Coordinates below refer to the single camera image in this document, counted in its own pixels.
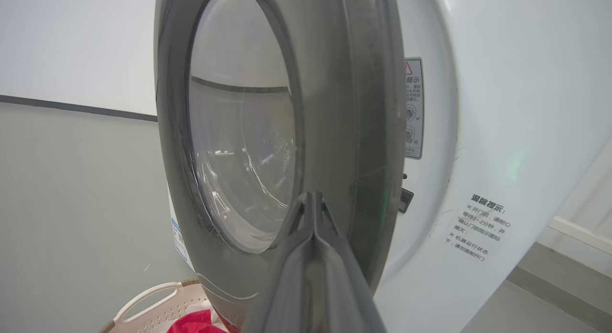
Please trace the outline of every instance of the green light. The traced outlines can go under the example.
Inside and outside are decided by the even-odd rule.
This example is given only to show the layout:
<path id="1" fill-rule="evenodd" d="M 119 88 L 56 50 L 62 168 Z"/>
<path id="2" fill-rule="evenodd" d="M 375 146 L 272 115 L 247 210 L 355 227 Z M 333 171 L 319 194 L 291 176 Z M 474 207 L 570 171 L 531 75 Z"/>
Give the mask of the green light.
<path id="1" fill-rule="evenodd" d="M 527 150 L 521 150 L 517 156 L 512 159 L 510 163 L 510 167 L 508 167 L 508 178 L 512 181 L 516 181 L 518 179 L 518 168 L 521 167 L 521 163 L 523 159 L 527 156 Z"/>

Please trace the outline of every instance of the white washing machine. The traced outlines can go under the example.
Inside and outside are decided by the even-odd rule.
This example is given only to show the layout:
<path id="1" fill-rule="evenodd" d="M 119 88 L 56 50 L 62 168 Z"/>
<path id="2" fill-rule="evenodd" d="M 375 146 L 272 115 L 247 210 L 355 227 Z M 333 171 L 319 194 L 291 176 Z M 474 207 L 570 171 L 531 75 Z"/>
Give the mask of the white washing machine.
<path id="1" fill-rule="evenodd" d="M 612 136 L 607 2 L 157 0 L 168 184 L 228 326 L 320 191 L 388 331 L 461 331 Z"/>

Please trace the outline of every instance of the washing machine door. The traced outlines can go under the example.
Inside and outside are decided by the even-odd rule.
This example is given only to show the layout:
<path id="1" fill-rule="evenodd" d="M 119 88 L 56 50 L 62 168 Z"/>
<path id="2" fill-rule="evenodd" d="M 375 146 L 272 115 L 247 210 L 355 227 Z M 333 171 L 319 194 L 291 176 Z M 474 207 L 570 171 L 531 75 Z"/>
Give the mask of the washing machine door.
<path id="1" fill-rule="evenodd" d="M 243 325 L 305 191 L 374 290 L 404 165 L 395 0 L 157 0 L 155 22 L 168 186 L 220 315 Z"/>

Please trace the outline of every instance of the floor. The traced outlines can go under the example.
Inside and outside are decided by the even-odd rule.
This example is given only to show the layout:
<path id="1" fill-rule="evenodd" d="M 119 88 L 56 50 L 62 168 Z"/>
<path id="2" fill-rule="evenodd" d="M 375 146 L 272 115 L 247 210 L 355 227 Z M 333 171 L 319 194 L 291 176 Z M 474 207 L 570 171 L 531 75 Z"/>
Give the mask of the floor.
<path id="1" fill-rule="evenodd" d="M 524 289 L 505 281 L 462 333 L 597 333 Z"/>
<path id="2" fill-rule="evenodd" d="M 141 291 L 193 276 L 157 123 L 0 103 L 0 150 L 0 332 L 96 333 Z M 509 332 L 596 331 L 506 281 L 463 333 Z"/>

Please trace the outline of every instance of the warning sign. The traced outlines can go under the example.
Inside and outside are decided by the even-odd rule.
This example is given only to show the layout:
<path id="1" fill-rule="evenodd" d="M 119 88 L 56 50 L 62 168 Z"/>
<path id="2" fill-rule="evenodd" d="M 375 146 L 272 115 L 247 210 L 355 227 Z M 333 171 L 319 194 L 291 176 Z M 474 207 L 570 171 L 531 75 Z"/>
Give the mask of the warning sign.
<path id="1" fill-rule="evenodd" d="M 500 241 L 512 233 L 505 206 L 473 193 L 471 200 L 456 211 L 442 243 L 465 253 L 465 260 L 486 261 L 494 257 Z"/>
<path id="2" fill-rule="evenodd" d="M 423 147 L 423 68 L 420 58 L 404 60 L 406 73 L 406 149 L 404 155 L 420 159 Z"/>

